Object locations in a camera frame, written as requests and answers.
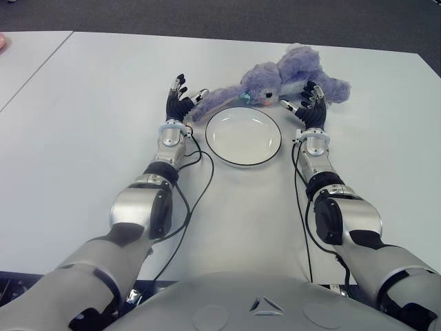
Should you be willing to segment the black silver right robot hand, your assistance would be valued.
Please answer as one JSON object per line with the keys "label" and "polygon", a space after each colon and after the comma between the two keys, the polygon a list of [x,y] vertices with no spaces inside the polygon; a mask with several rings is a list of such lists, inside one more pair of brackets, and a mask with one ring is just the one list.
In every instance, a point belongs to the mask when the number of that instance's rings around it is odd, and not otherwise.
{"label": "black silver right robot hand", "polygon": [[322,88],[313,81],[308,81],[300,93],[302,101],[299,106],[285,99],[280,100],[280,105],[301,120],[306,129],[324,129],[327,118],[325,94]]}

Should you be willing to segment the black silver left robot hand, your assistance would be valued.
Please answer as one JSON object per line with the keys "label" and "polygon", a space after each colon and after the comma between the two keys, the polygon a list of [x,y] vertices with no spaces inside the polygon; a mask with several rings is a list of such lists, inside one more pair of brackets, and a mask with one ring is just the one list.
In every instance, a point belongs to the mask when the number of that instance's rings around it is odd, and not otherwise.
{"label": "black silver left robot hand", "polygon": [[173,81],[166,101],[166,120],[177,120],[182,122],[187,114],[198,105],[208,94],[208,89],[202,89],[191,97],[181,98],[187,92],[185,75],[178,75]]}

